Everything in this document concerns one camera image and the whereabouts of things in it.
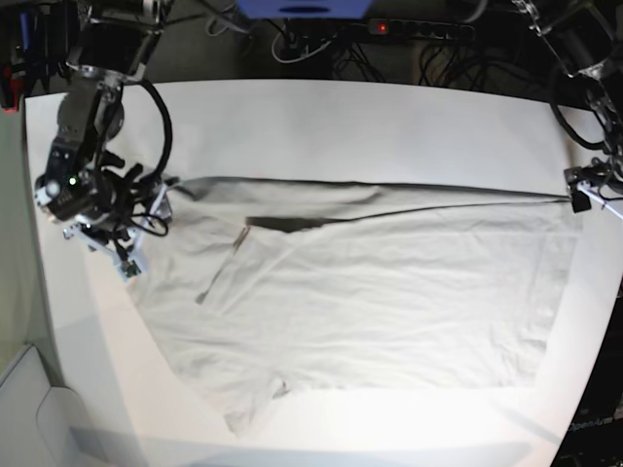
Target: wire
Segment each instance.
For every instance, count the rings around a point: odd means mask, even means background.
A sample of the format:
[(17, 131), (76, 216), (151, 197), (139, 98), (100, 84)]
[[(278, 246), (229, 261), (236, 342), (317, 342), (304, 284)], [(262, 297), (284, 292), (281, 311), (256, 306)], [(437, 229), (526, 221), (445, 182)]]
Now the wire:
[(207, 18), (207, 15), (205, 13), (201, 13), (199, 15), (189, 15), (187, 17), (173, 19), (171, 21), (168, 21), (166, 23), (166, 26), (169, 27), (169, 26), (173, 26), (175, 24), (181, 24), (182, 22), (194, 21), (195, 19), (200, 19), (200, 18)]
[(158, 165), (156, 165), (153, 172), (145, 175), (138, 182), (141, 185), (147, 186), (160, 179), (165, 171), (166, 165), (168, 164), (168, 158), (171, 155), (171, 148), (173, 147), (173, 123), (171, 121), (171, 116), (168, 113), (168, 109), (166, 108), (166, 104), (156, 87), (147, 80), (141, 81), (140, 86), (143, 87), (149, 95), (151, 95), (152, 99), (154, 99), (154, 102), (163, 117), (163, 129), (165, 131), (165, 144), (163, 146), (163, 153), (158, 161)]
[(605, 186), (608, 186), (608, 182), (612, 179), (612, 177), (614, 176), (614, 156), (610, 155), (610, 157), (608, 158), (607, 162), (605, 163), (605, 165), (608, 167), (608, 172), (607, 175), (604, 177), (604, 181), (602, 183), (600, 183), (599, 187), (597, 188), (597, 194), (602, 197), (603, 199), (605, 199), (606, 201), (620, 201), (623, 199), (623, 197), (617, 197), (617, 198), (608, 198), (606, 196), (604, 196), (602, 194), (602, 189)]
[[(357, 53), (357, 51), (352, 47), (352, 45), (348, 45), (348, 52), (350, 53), (350, 58), (347, 60), (347, 63), (349, 62), (354, 63), (355, 66), (361, 72), (361, 76), (363, 76), (363, 79), (366, 81), (370, 81), (370, 79), (368, 78), (368, 74), (366, 73), (367, 66), (366, 66), (365, 59), (360, 54)], [(377, 81), (377, 78), (374, 77), (374, 73), (372, 73), (369, 68), (368, 68), (368, 72), (371, 73), (375, 81)]]
[(457, 17), (457, 22), (464, 22), (468, 24), (470, 22), (474, 22), (476, 19), (480, 18), (487, 7), (489, 6), (489, 0), (478, 0), (478, 5), (474, 8), (469, 14), (464, 17)]
[(457, 60), (459, 49), (460, 49), (460, 45), (457, 45), (455, 47), (455, 51), (450, 56), (450, 60), (448, 60), (448, 63), (446, 63), (446, 66), (444, 66), (443, 70), (441, 70), (441, 73), (439, 73), (439, 75), (437, 76), (437, 79), (434, 82), (434, 86), (442, 85), (446, 73), (448, 73), (448, 70), (450, 70), (453, 67), (453, 65), (455, 64), (455, 61)]
[(605, 147), (605, 143), (603, 141), (599, 143), (591, 143), (589, 141), (586, 141), (579, 134), (577, 134), (577, 132), (571, 127), (571, 125), (568, 124), (567, 120), (565, 120), (565, 117), (563, 116), (563, 113), (561, 112), (560, 107), (556, 103), (556, 96), (557, 96), (556, 86), (558, 85), (558, 82), (561, 76), (563, 76), (563, 73), (559, 65), (556, 64), (552, 68), (552, 71), (550, 72), (549, 92), (548, 92), (549, 106), (552, 109), (552, 112), (554, 113), (554, 117), (556, 118), (556, 121), (563, 128), (563, 130), (568, 135), (568, 137), (571, 138), (573, 141), (575, 141), (580, 146), (582, 146), (584, 149), (588, 149), (589, 151), (602, 150)]
[[(520, 73), (508, 68), (508, 66), (516, 66), (516, 65), (513, 65), (511, 62), (503, 58), (498, 58), (495, 56), (472, 56), (471, 58), (468, 58), (463, 63), (461, 63), (457, 69), (448, 73), (445, 84), (446, 85), (451, 84), (452, 82), (456, 81), (462, 74), (465, 74), (470, 68), (473, 68), (474, 66), (477, 66), (477, 65), (481, 65), (481, 66), (487, 65), (487, 67), (492, 67), (500, 71), (503, 71), (506, 74), (512, 76), (513, 78), (519, 81), (523, 81), (530, 85), (540, 85), (544, 88), (546, 87), (546, 84), (544, 81), (541, 81), (533, 76), (522, 76)], [(483, 76), (482, 70), (481, 72), (478, 73), (478, 75), (479, 75), (478, 77)], [(472, 87), (473, 87), (474, 81), (477, 82), (477, 80), (474, 79), (472, 81)]]
[(483, 91), (485, 89), (485, 83), (487, 83), (487, 73), (489, 71), (489, 65), (483, 63), (482, 68), (476, 73), (476, 76), (471, 81), (471, 86), (469, 90), (480, 90)]
[(94, 149), (94, 169), (93, 169), (93, 182), (95, 184), (95, 190), (97, 192), (98, 202), (101, 206), (104, 206), (105, 209), (111, 209), (112, 205), (110, 203), (110, 199), (105, 195), (106, 190), (104, 188), (104, 180), (102, 177), (102, 162), (104, 157), (104, 145), (106, 144), (108, 130), (110, 125), (112, 125), (113, 120), (115, 120), (115, 116), (117, 112), (121, 108), (121, 101), (124, 96), (124, 89), (121, 87), (121, 90), (116, 95), (116, 100), (110, 106), (108, 106), (102, 117), (102, 129), (99, 133), (99, 137), (97, 138), (97, 142), (95, 143)]
[(229, 29), (235, 32), (239, 32), (240, 34), (249, 34), (249, 30), (246, 27), (236, 24), (232, 19), (228, 18), (227, 15), (224, 15), (217, 8), (213, 7), (207, 0), (195, 0), (195, 1), (203, 5), (203, 7), (206, 10), (211, 12), (214, 17), (216, 17)]
[(274, 29), (279, 31), (279, 34), (283, 36), (283, 40), (285, 41), (286, 44), (292, 44), (292, 41), (290, 40), (288, 35), (285, 33), (284, 28), (279, 27), (279, 25), (276, 22), (274, 22), (272, 19), (264, 19), (264, 21), (270, 26), (272, 26)]
[(119, 233), (119, 227), (121, 226), (121, 224), (122, 224), (121, 220), (117, 221), (117, 223), (115, 224), (115, 227), (113, 227), (113, 232), (111, 232), (111, 237), (113, 240), (113, 245), (115, 245), (115, 251), (117, 251), (117, 256), (119, 256), (121, 261), (124, 262), (128, 260), (128, 251), (119, 242), (119, 237), (117, 236), (117, 234)]
[[(236, 4), (236, 2), (234, 2), (228, 5), (223, 11), (221, 11), (221, 15), (230, 15), (231, 17), (233, 17), (237, 12), (238, 5)], [(214, 30), (214, 26), (219, 23), (221, 23), (221, 27)], [(205, 34), (207, 34), (209, 37), (218, 37), (227, 32), (229, 29), (230, 27), (227, 24), (225, 24), (223, 21), (221, 21), (220, 18), (217, 18), (214, 15), (211, 15), (209, 17), (209, 19), (205, 23), (205, 26), (203, 27), (203, 31), (205, 31)]]
[(381, 73), (370, 61), (370, 59), (368, 58), (368, 55), (366, 55), (365, 52), (363, 52), (363, 48), (361, 47), (361, 44), (359, 44), (358, 42), (355, 42), (354, 45), (357, 47), (357, 49), (359, 50), (359, 53), (361, 54), (361, 56), (363, 57), (363, 61), (364, 63), (367, 65), (368, 70), (370, 71), (370, 73), (373, 75), (373, 77), (376, 78), (376, 80), (379, 83), (386, 83), (387, 80), (385, 79), (385, 76), (383, 76), (383, 73)]
[[(132, 221), (132, 219), (134, 218), (142, 218), (142, 219), (146, 219), (148, 222), (150, 219), (157, 221), (158, 224), (160, 224), (163, 227), (163, 232), (159, 232), (156, 230), (152, 230), (152, 229), (147, 229), (145, 226), (142, 226), (141, 224), (138, 224), (134, 221)], [(139, 229), (140, 231), (145, 232), (146, 234), (149, 235), (153, 235), (153, 236), (159, 236), (159, 237), (163, 237), (163, 236), (167, 236), (168, 235), (168, 224), (166, 223), (165, 219), (163, 219), (160, 216), (157, 216), (156, 214), (149, 214), (147, 212), (140, 212), (138, 214), (132, 214), (129, 216), (129, 224), (131, 226), (133, 226), (136, 229)]]
[(321, 46), (318, 46), (318, 47), (317, 47), (316, 49), (314, 49), (312, 52), (309, 52), (309, 53), (307, 53), (307, 54), (304, 54), (304, 55), (298, 56), (298, 57), (296, 57), (296, 58), (284, 59), (284, 58), (279, 57), (279, 56), (276, 54), (276, 51), (275, 51), (275, 46), (276, 46), (276, 43), (277, 43), (277, 41), (279, 40), (279, 37), (281, 37), (281, 36), (282, 36), (282, 34), (277, 34), (277, 35), (275, 36), (275, 38), (273, 39), (273, 44), (271, 45), (271, 52), (273, 53), (273, 58), (274, 58), (276, 61), (278, 61), (279, 63), (283, 64), (283, 65), (291, 65), (291, 64), (293, 64), (293, 63), (300, 63), (301, 61), (305, 61), (305, 60), (307, 60), (308, 58), (312, 58), (313, 56), (318, 55), (318, 54), (320, 54), (321, 52), (324, 52), (324, 51), (325, 51), (325, 50), (326, 50), (326, 49), (327, 49), (327, 48), (328, 48), (331, 44), (333, 44), (333, 38), (332, 38), (332, 39), (329, 39), (329, 40), (328, 40), (327, 42), (325, 42), (324, 44), (322, 44)]
[(434, 44), (429, 44), (428, 46), (432, 46), (429, 48), (429, 50), (433, 50), (435, 47), (438, 47), (437, 51), (433, 53), (433, 55), (431, 55), (428, 60), (426, 61), (426, 63), (424, 65), (422, 65), (422, 61), (423, 61), (423, 55), (427, 52), (426, 48), (424, 48), (423, 51), (421, 51), (420, 54), (420, 80), (418, 81), (418, 86), (421, 86), (422, 84), (426, 84), (427, 86), (430, 86), (430, 82), (428, 81), (428, 78), (426, 77), (426, 73), (428, 71), (428, 67), (430, 66), (430, 64), (434, 61), (435, 58), (437, 58), (437, 56), (439, 56), (440, 53), (443, 52), (443, 47), (442, 46), (436, 46)]

